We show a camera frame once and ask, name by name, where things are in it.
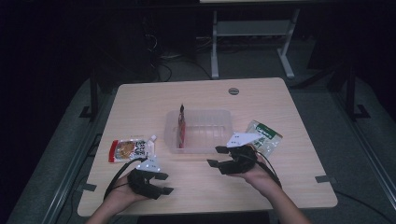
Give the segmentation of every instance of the human hand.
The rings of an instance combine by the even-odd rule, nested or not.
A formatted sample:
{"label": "human hand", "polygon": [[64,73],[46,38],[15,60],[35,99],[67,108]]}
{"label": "human hand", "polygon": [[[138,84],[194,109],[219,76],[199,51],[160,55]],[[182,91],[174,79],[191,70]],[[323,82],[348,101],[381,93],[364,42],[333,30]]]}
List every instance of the human hand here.
{"label": "human hand", "polygon": [[107,223],[111,217],[122,212],[131,204],[148,199],[132,191],[128,185],[128,174],[117,180],[113,190],[110,191],[87,223]]}
{"label": "human hand", "polygon": [[[257,161],[265,164],[264,158],[257,154]],[[274,179],[264,171],[259,164],[255,164],[252,169],[242,174],[233,174],[229,176],[237,176],[245,179],[254,189],[258,190],[263,196],[267,197],[274,190],[279,190],[280,186]]]}

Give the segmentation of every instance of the black tape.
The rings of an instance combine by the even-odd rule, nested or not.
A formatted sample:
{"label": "black tape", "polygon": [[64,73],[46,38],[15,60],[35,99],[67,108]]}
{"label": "black tape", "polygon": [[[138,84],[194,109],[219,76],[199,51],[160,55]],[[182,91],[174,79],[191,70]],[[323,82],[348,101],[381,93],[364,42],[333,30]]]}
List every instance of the black tape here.
{"label": "black tape", "polygon": [[315,179],[317,180],[318,183],[324,183],[324,182],[330,182],[331,184],[337,183],[337,180],[334,177],[330,177],[326,175],[315,176]]}
{"label": "black tape", "polygon": [[77,188],[77,191],[82,192],[83,190],[94,192],[96,190],[96,185],[92,185],[92,184],[79,185],[78,188]]}

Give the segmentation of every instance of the black cable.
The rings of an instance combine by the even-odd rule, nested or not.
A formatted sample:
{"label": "black cable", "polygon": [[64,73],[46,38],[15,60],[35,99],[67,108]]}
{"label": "black cable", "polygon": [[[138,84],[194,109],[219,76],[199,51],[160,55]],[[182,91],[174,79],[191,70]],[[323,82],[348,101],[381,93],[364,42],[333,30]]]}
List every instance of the black cable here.
{"label": "black cable", "polygon": [[196,47],[196,52],[197,53],[203,53],[203,52],[208,52],[209,50],[212,50],[212,45],[213,45],[213,41],[212,41],[212,38],[211,37],[208,37],[207,38],[208,40],[206,40],[203,44],[200,44],[199,46],[197,46]]}
{"label": "black cable", "polygon": [[[84,165],[85,161],[88,159],[88,157],[90,157],[90,155],[91,155],[91,153],[93,152],[93,150],[94,150],[97,146],[99,146],[100,140],[97,140],[97,138],[98,138],[99,136],[102,136],[102,134],[101,134],[101,133],[98,133],[98,134],[93,138],[93,141],[92,141],[92,143],[91,143],[91,146],[90,146],[90,148],[88,149],[87,154],[85,155],[83,162],[82,162],[81,165],[78,167],[77,175],[75,176],[75,178],[74,178],[74,180],[73,180],[72,187],[75,185],[76,180],[77,180],[77,177],[78,177],[78,174],[79,174],[79,172],[81,171],[82,166]],[[70,195],[70,190],[69,190],[69,191],[67,192],[67,194],[68,194],[68,195],[66,196],[66,198],[68,199],[71,195],[74,195],[74,191],[73,191],[72,194]],[[62,211],[64,210],[64,206],[65,206],[65,203],[64,203],[64,205],[62,206],[59,215],[56,217],[56,222],[58,222],[59,216],[60,216],[60,214],[62,213]]]}
{"label": "black cable", "polygon": [[259,153],[263,158],[265,158],[265,160],[268,162],[268,164],[270,165],[270,167],[271,167],[271,169],[273,170],[273,172],[274,172],[274,175],[276,175],[277,176],[277,174],[276,174],[276,172],[275,172],[275,169],[274,169],[274,167],[272,166],[272,164],[271,164],[271,162],[270,161],[268,161],[268,159],[264,156],[264,154],[262,154],[262,153],[260,153],[260,151],[258,151],[258,150],[254,150],[255,152],[257,152],[257,153]]}
{"label": "black cable", "polygon": [[[169,81],[169,79],[171,79],[171,77],[172,77],[172,75],[173,75],[172,69],[171,69],[169,66],[167,66],[167,65],[165,65],[165,64],[163,64],[163,63],[160,63],[160,64],[158,64],[158,65],[159,65],[159,66],[162,66],[162,67],[165,67],[166,69],[168,69],[168,71],[169,71],[169,76],[168,76],[168,78],[167,78],[164,82]],[[159,79],[160,81],[163,81],[163,79],[161,78],[160,72],[158,72],[158,79]]]}
{"label": "black cable", "polygon": [[113,190],[113,189],[117,189],[117,188],[119,188],[119,187],[122,187],[122,186],[125,186],[125,185],[128,185],[128,184],[130,184],[131,182],[128,182],[128,183],[126,183],[126,184],[121,184],[121,185],[118,185],[118,186],[116,186],[116,187],[114,187],[114,188],[112,188],[111,190]]}
{"label": "black cable", "polygon": [[377,214],[379,214],[382,218],[384,218],[387,222],[389,222],[389,223],[394,223],[392,220],[390,220],[390,218],[388,218],[387,216],[385,216],[385,214],[383,214],[383,213],[382,213],[381,211],[379,211],[378,209],[372,207],[370,204],[365,203],[365,202],[363,202],[363,201],[361,201],[361,200],[359,200],[359,199],[357,199],[357,198],[354,198],[354,197],[352,197],[352,196],[350,196],[350,195],[347,195],[347,194],[345,194],[345,193],[343,193],[343,192],[340,192],[340,191],[338,191],[338,190],[335,190],[334,192],[337,193],[337,194],[339,194],[339,195],[342,195],[342,196],[344,196],[344,197],[346,197],[346,198],[348,198],[348,199],[350,199],[350,200],[353,200],[353,201],[355,201],[355,202],[357,202],[357,203],[363,204],[364,206],[366,206],[366,207],[370,208],[371,210],[375,211],[375,212],[376,212]]}
{"label": "black cable", "polygon": [[227,41],[229,43],[221,43],[222,41],[218,41],[218,52],[223,53],[223,54],[234,54],[242,50],[246,50],[249,48],[249,43],[242,41],[241,39],[234,40],[230,38],[224,38],[223,41]]}
{"label": "black cable", "polygon": [[267,174],[269,176],[271,176],[271,178],[282,188],[282,184],[280,183],[279,178],[277,177],[277,175],[275,175],[274,172],[272,172],[264,163],[257,161],[257,160],[253,160],[252,158],[250,158],[247,155],[243,155],[243,154],[236,154],[236,153],[232,153],[233,156],[239,156],[239,157],[243,157],[246,158],[248,160],[254,161],[256,162],[265,172],[267,172]]}
{"label": "black cable", "polygon": [[127,163],[125,163],[121,167],[121,169],[116,173],[116,175],[114,175],[113,179],[111,180],[110,184],[108,185],[103,200],[107,197],[107,195],[110,193],[110,191],[113,190],[114,184],[116,184],[117,180],[120,178],[122,173],[126,170],[126,168],[128,168],[129,165],[131,165],[135,161],[145,161],[145,160],[146,160],[146,158],[136,158],[134,160],[131,160],[131,161],[128,161]]}
{"label": "black cable", "polygon": [[183,60],[183,61],[181,61],[181,62],[184,62],[184,63],[193,63],[194,65],[200,67],[200,68],[206,73],[206,75],[209,77],[209,80],[212,80],[212,79],[213,79],[212,76],[210,76],[209,73],[207,73],[206,70],[205,70],[200,64],[198,64],[198,63],[196,63],[196,62],[193,62],[193,61],[189,61],[189,60]]}

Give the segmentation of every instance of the gray carpet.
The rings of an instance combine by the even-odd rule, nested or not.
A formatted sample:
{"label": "gray carpet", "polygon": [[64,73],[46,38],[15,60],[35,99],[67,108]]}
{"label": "gray carpet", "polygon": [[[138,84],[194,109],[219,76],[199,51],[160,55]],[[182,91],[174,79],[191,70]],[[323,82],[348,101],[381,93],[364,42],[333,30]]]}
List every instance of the gray carpet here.
{"label": "gray carpet", "polygon": [[[276,54],[277,43],[250,47],[235,53],[220,53],[219,79],[282,77],[287,85],[297,84],[317,72],[306,69],[313,44],[313,41],[291,43],[288,55],[296,75],[295,79],[285,78]],[[169,81],[208,79],[206,72],[210,72],[209,53],[198,54],[197,63],[200,66],[183,59],[167,63],[166,65],[172,69]],[[162,79],[167,79],[169,71],[161,67],[160,72]],[[290,93],[327,175],[335,180],[333,188],[371,205],[396,222],[395,208],[384,193],[362,149],[361,141],[351,126],[359,126],[389,172],[389,176],[394,178],[396,125],[377,102],[370,87],[360,80],[357,81],[356,101],[367,108],[372,118],[359,119],[351,124],[338,103],[339,99],[343,98],[343,92],[340,92],[341,97],[329,93],[324,88],[328,80],[329,78],[325,77],[307,89],[292,90]],[[50,216],[50,204],[65,179],[73,155],[77,150],[84,150],[83,155],[86,155],[91,144],[100,140],[100,135],[97,134],[102,133],[106,126],[106,118],[116,92],[117,90],[111,94],[100,93],[100,115],[94,122],[89,122],[88,119],[78,117],[83,106],[89,105],[90,101],[89,82],[81,86],[8,223],[42,223],[43,220],[47,220],[45,218]],[[95,148],[92,149],[91,155],[94,155]],[[76,181],[70,187],[70,193],[59,205],[59,208],[62,208],[59,217],[52,220],[57,219],[57,223],[82,223],[86,220],[76,212],[81,196],[78,185],[85,182],[92,161],[93,157],[88,156],[76,176]],[[304,212],[314,223],[387,223],[377,212],[362,203],[341,194],[337,194],[337,197],[339,203],[332,209]],[[272,211],[270,218],[271,223],[277,223],[276,214]],[[114,217],[112,223],[135,223],[136,219],[137,217]]]}

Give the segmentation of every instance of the hand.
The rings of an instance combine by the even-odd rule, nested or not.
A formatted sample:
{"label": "hand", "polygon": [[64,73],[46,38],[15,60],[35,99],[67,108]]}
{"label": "hand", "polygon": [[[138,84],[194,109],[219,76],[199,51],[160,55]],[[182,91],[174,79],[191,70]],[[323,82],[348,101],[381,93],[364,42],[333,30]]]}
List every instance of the hand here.
{"label": "hand", "polygon": [[[265,164],[261,155],[258,155],[258,161]],[[258,164],[255,164],[251,170],[244,174],[230,176],[244,178],[262,196],[266,197],[278,214],[281,223],[311,223],[282,188]]]}
{"label": "hand", "polygon": [[128,174],[117,180],[113,190],[110,191],[87,223],[107,223],[113,216],[122,212],[131,204],[147,199],[145,196],[134,193],[128,186]]}
{"label": "hand", "polygon": [[[257,161],[265,164],[265,160],[260,154],[257,154]],[[271,176],[267,172],[265,172],[258,164],[255,164],[251,170],[243,174],[234,174],[229,176],[244,178],[247,183],[249,183],[253,188],[258,190],[265,197],[271,194],[273,190],[280,189],[280,187],[271,178]]]}

